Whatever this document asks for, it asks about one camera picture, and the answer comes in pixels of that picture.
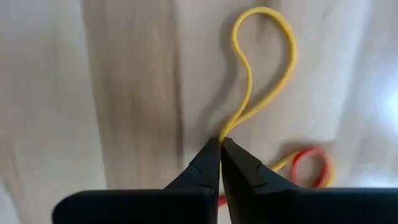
wooden surface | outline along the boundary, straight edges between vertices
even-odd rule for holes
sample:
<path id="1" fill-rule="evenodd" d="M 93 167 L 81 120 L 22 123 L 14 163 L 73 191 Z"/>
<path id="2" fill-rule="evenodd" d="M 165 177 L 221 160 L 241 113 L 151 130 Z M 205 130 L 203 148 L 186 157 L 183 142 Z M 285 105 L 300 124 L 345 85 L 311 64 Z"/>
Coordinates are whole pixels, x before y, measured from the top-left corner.
<path id="1" fill-rule="evenodd" d="M 243 96 L 229 34 L 254 6 L 291 23 L 299 60 L 275 102 L 230 136 L 265 164 L 322 144 L 335 186 L 398 186 L 394 0 L 6 0 L 0 206 L 15 201 L 21 223 L 50 223 L 79 190 L 164 187 Z M 252 16 L 239 42 L 255 102 L 286 63 L 284 36 Z M 226 207 L 219 220 L 229 222 Z"/>

yellow string loop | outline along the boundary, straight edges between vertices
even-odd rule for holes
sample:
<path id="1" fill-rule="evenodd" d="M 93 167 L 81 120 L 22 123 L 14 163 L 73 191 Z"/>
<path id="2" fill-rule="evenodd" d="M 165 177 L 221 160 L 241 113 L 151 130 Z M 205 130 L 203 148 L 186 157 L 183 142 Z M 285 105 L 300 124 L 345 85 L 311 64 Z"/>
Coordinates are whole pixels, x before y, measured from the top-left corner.
<path id="1" fill-rule="evenodd" d="M 247 105 L 250 100 L 251 92 L 252 92 L 252 70 L 251 66 L 245 56 L 245 54 L 242 52 L 241 48 L 239 47 L 238 44 L 238 29 L 239 26 L 242 24 L 243 20 L 245 20 L 247 17 L 260 13 L 260 14 L 265 14 L 269 17 L 271 17 L 273 20 L 278 23 L 282 31 L 287 37 L 288 43 L 289 43 L 289 63 L 287 65 L 287 68 L 285 69 L 285 72 L 282 76 L 282 78 L 279 80 L 279 82 L 276 84 L 276 86 L 267 94 L 257 105 L 255 105 L 253 108 L 249 109 L 247 112 L 243 113 L 242 112 L 247 109 Z M 238 124 L 242 123 L 243 121 L 249 119 L 250 117 L 254 116 L 259 110 L 263 109 L 266 107 L 271 101 L 282 91 L 282 89 L 286 86 L 287 82 L 290 80 L 293 69 L 296 65 L 297 62 L 297 44 L 294 39 L 294 34 L 291 26 L 289 23 L 282 17 L 282 15 L 268 7 L 255 7 L 252 9 L 247 10 L 244 12 L 241 16 L 239 16 L 238 20 L 235 22 L 232 30 L 232 44 L 235 53 L 238 55 L 238 57 L 241 59 L 244 68 L 246 70 L 246 75 L 247 75 L 247 83 L 246 83 L 246 92 L 244 94 L 244 98 L 238 108 L 238 110 L 235 112 L 234 115 L 228 120 L 226 125 L 221 131 L 221 134 L 219 136 L 219 141 L 220 144 L 223 143 L 225 137 L 227 134 Z M 271 169 L 275 172 L 280 170 L 282 167 L 286 166 L 288 162 L 290 162 L 298 152 L 292 153 L 288 155 L 287 157 L 283 158 L 281 161 L 279 161 L 277 164 L 273 165 Z M 333 168 L 331 169 L 331 174 L 329 178 L 323 183 L 323 187 L 327 187 L 331 184 L 333 180 Z"/>

yellow cord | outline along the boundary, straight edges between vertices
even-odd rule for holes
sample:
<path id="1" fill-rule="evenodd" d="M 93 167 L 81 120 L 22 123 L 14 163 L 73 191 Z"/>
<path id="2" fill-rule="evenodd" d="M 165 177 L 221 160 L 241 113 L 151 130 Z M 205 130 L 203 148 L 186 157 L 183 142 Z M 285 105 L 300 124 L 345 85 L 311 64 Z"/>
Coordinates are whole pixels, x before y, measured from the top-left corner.
<path id="1" fill-rule="evenodd" d="M 243 113 L 244 110 L 246 110 L 247 105 L 250 100 L 251 92 L 252 92 L 252 70 L 251 66 L 245 56 L 245 54 L 242 52 L 241 48 L 239 47 L 238 44 L 238 29 L 239 26 L 242 24 L 243 20 L 245 20 L 247 17 L 250 15 L 260 13 L 260 14 L 265 14 L 269 17 L 271 17 L 273 20 L 275 20 L 278 25 L 280 25 L 280 28 L 282 28 L 282 31 L 284 31 L 289 47 L 290 47 L 290 52 L 289 52 L 289 64 L 287 65 L 287 68 L 285 69 L 285 72 L 282 76 L 282 78 L 279 80 L 279 82 L 276 84 L 276 86 L 272 89 L 272 91 L 267 94 L 257 105 L 255 105 L 253 108 L 249 109 L 247 112 Z M 234 51 L 238 55 L 238 57 L 241 59 L 244 68 L 246 70 L 246 75 L 247 75 L 247 83 L 246 83 L 246 92 L 244 94 L 244 98 L 238 108 L 238 110 L 235 112 L 234 115 L 228 120 L 226 125 L 221 131 L 221 134 L 219 136 L 219 141 L 220 144 L 224 141 L 225 137 L 227 134 L 235 128 L 238 124 L 242 123 L 243 121 L 249 119 L 250 117 L 254 116 L 259 110 L 263 109 L 265 106 L 267 106 L 279 93 L 280 91 L 286 86 L 287 82 L 290 80 L 290 77 L 292 75 L 293 69 L 296 65 L 297 62 L 297 44 L 294 39 L 294 34 L 291 26 L 289 23 L 282 17 L 282 15 L 268 7 L 255 7 L 252 9 L 247 10 L 244 12 L 241 16 L 239 16 L 238 20 L 235 22 L 232 30 L 232 44 Z M 286 166 L 288 162 L 290 162 L 295 156 L 297 155 L 297 152 L 287 156 L 286 158 L 282 159 L 279 161 L 277 164 L 271 167 L 271 169 L 275 172 L 277 172 L 279 169 L 281 169 L 283 166 Z M 323 184 L 324 187 L 327 187 L 331 184 L 331 181 L 333 179 L 333 172 L 331 172 L 330 177 L 328 180 L 325 181 Z"/>

